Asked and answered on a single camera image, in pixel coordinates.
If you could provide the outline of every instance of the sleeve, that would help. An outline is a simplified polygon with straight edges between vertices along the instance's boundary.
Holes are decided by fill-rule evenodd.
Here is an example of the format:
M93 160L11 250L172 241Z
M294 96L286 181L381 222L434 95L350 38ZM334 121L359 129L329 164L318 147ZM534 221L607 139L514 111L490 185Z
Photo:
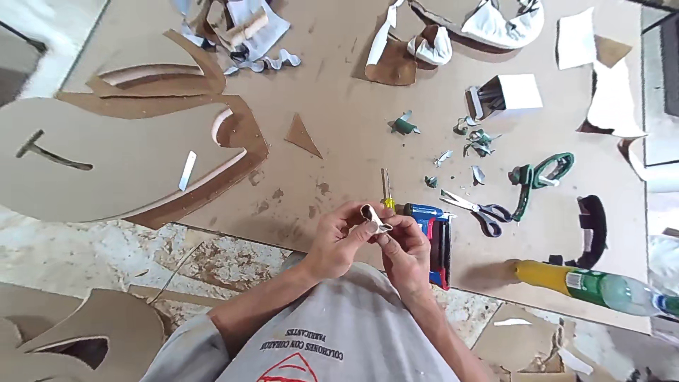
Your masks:
M230 362L217 327L200 315L172 333L140 382L215 382Z

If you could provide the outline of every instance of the scissors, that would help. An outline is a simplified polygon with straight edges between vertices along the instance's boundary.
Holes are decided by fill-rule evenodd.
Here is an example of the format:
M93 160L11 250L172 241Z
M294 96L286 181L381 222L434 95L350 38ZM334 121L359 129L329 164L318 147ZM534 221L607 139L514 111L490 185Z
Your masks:
M471 213L479 220L479 223L481 223L483 233L488 237L499 237L502 234L502 228L498 222L511 222L511 212L500 205L474 204L446 190L441 190L441 195L450 198L441 198L443 202L471 211Z

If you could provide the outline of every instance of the yellow screwdriver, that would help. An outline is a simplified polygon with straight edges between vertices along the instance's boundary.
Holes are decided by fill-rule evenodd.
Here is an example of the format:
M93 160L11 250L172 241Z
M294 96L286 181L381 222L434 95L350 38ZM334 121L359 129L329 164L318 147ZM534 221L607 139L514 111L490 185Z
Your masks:
M389 170L382 169L382 186L384 187L384 200L382 204L385 207L394 209L394 199L391 198L391 185L389 184Z

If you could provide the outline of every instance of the small cardboard box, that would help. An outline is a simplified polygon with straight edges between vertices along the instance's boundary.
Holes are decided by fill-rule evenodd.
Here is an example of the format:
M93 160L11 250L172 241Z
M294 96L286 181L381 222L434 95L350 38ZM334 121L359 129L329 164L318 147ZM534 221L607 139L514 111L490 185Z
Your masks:
M501 111L536 109L543 100L532 74L496 75L480 88L472 86L467 93L470 116L485 120Z

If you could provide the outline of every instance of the forearm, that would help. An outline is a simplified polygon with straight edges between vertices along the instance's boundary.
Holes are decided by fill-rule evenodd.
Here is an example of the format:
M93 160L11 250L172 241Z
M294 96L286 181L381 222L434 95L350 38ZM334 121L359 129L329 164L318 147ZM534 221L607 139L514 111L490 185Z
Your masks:
M215 307L208 315L234 357L266 322L318 282L298 264Z
M432 293L406 298L403 302L461 382L489 381L485 364L455 334Z

